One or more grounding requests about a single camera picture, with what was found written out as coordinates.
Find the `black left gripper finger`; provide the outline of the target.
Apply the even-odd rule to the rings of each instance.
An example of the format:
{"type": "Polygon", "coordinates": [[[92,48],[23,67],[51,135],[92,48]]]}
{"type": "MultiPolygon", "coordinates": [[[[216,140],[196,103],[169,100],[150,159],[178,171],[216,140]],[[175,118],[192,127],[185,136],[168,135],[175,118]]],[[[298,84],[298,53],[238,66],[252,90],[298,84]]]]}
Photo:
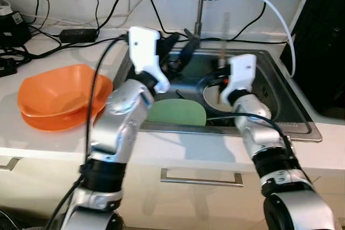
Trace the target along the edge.
{"type": "Polygon", "coordinates": [[[162,38],[162,53],[168,54],[173,49],[180,36],[179,33],[175,32],[170,34],[167,38],[162,38]]]}
{"type": "Polygon", "coordinates": [[[193,53],[199,48],[199,38],[190,38],[187,44],[180,50],[180,70],[183,70],[190,62],[193,53]]]}

